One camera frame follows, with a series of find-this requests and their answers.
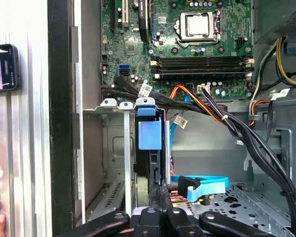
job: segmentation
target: motherboard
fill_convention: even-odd
[[[102,83],[124,75],[165,95],[182,84],[248,99],[251,10],[251,0],[102,0]]]

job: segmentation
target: chipset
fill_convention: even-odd
[[[126,41],[125,42],[125,54],[134,55],[138,52],[138,43],[135,41]]]
[[[218,43],[222,40],[221,12],[184,12],[174,29],[179,36],[177,44],[183,48],[202,43]]]

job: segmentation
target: green circuit board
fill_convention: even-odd
[[[117,8],[122,8],[123,0],[116,0]],[[111,30],[111,5],[112,0],[102,0],[102,55],[107,62],[106,75],[102,76],[102,83],[113,84],[113,78],[118,75],[120,64],[131,66],[131,75],[139,78],[132,85],[140,89],[143,82],[148,83],[155,91],[169,95],[175,84],[191,84],[196,90],[197,85],[211,83],[210,93],[215,99],[248,99],[251,94],[247,88],[248,78],[234,78],[212,80],[210,77],[202,79],[185,80],[157,80],[150,72],[150,57],[162,56],[172,57],[209,57],[209,56],[252,56],[252,29],[251,29],[251,0],[219,0],[223,2],[223,7],[217,7],[218,0],[199,0],[199,5],[190,6],[189,0],[177,0],[177,7],[173,9],[170,5],[173,0],[152,0],[152,33],[151,41],[144,43],[140,33],[136,30],[139,27],[138,9],[133,7],[134,0],[128,0],[129,26],[122,24],[116,28],[116,33]],[[206,12],[219,10],[221,12],[221,41],[215,44],[204,43],[200,46],[188,46],[186,49],[176,43],[178,35],[174,26],[183,12]],[[246,38],[241,48],[237,48],[238,38]],[[177,54],[173,54],[172,49],[178,49]],[[219,47],[224,48],[224,53],[219,52]],[[205,48],[205,52],[195,53],[200,48]],[[178,99],[183,99],[184,95],[179,94]]]

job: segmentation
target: finger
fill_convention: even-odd
[[[0,215],[0,237],[4,237],[5,215]]]

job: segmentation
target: white label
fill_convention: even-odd
[[[240,140],[237,140],[237,145],[243,146],[244,143],[242,141],[240,141]]]
[[[184,129],[187,124],[187,120],[180,115],[177,115],[176,119],[173,122],[178,126],[180,126],[182,129]]]
[[[167,24],[167,17],[166,16],[159,16],[158,23],[159,24]]]
[[[183,114],[184,114],[184,112],[185,112],[184,110],[180,110],[180,111],[178,112],[178,115],[182,117]]]
[[[290,88],[283,89],[283,90],[281,90],[281,92],[273,95],[271,100],[276,100],[277,98],[286,97],[289,91],[290,91]]]
[[[140,88],[140,91],[138,93],[138,97],[149,97],[151,90],[152,86],[143,83],[142,88]]]

